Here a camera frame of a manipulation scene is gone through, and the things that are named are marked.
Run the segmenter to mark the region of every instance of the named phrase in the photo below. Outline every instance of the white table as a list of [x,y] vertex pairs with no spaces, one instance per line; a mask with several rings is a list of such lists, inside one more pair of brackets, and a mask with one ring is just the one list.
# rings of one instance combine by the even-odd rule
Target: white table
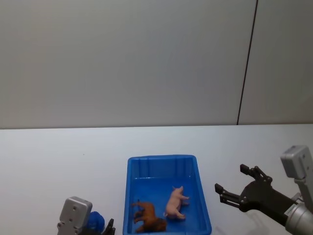
[[284,235],[285,228],[258,211],[221,204],[219,183],[241,193],[252,178],[239,165],[258,165],[272,185],[291,197],[297,185],[279,156],[293,144],[313,151],[313,125],[198,126],[0,130],[0,232],[56,235],[66,198],[76,195],[112,217],[122,234],[127,159],[193,154],[214,235]]

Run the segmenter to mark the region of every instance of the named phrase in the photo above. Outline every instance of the animal figurine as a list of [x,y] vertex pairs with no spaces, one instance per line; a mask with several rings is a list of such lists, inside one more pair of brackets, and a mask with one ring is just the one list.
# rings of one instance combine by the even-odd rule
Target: animal figurine
[[182,195],[183,190],[183,186],[181,186],[180,188],[173,187],[173,192],[171,193],[170,200],[167,202],[165,213],[163,214],[165,217],[168,217],[170,219],[186,218],[184,214],[181,214],[179,212],[181,205],[189,205],[189,203],[183,201],[189,199],[189,197]]
[[166,220],[156,217],[155,207],[150,202],[133,203],[134,206],[140,206],[143,210],[134,214],[134,223],[143,221],[143,225],[136,229],[137,233],[143,232],[163,232],[166,230]]

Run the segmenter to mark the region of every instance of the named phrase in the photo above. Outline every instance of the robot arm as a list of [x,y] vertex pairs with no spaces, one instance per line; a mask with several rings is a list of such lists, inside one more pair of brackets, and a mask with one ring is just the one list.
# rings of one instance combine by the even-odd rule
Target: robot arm
[[114,220],[111,219],[102,233],[104,219],[99,213],[90,213],[92,203],[79,197],[68,198],[63,206],[58,235],[114,235]]
[[240,171],[254,178],[242,193],[236,195],[215,184],[215,192],[220,195],[222,203],[239,208],[242,212],[259,210],[268,217],[285,226],[288,216],[285,212],[296,202],[274,190],[270,185],[272,178],[259,167],[249,168],[241,164]]
[[220,195],[222,203],[248,210],[259,210],[268,217],[285,226],[293,235],[313,234],[313,162],[307,146],[292,146],[281,156],[286,174],[294,178],[302,197],[296,194],[292,199],[277,192],[270,185],[272,178],[259,167],[249,169],[240,165],[240,171],[254,178],[241,195],[230,193],[218,184],[215,191]]
[[306,208],[313,213],[313,162],[309,148],[292,146],[280,157],[287,177],[298,184]]

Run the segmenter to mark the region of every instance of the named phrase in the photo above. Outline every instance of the gray wall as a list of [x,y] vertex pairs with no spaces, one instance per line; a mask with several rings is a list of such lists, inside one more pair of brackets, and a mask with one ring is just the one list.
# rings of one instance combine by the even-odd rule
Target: gray wall
[[[0,128],[236,124],[256,0],[1,0]],[[240,124],[313,121],[313,3],[259,0]]]
[[260,0],[240,124],[313,122],[313,1]]
[[0,1],[0,128],[235,124],[253,0]]

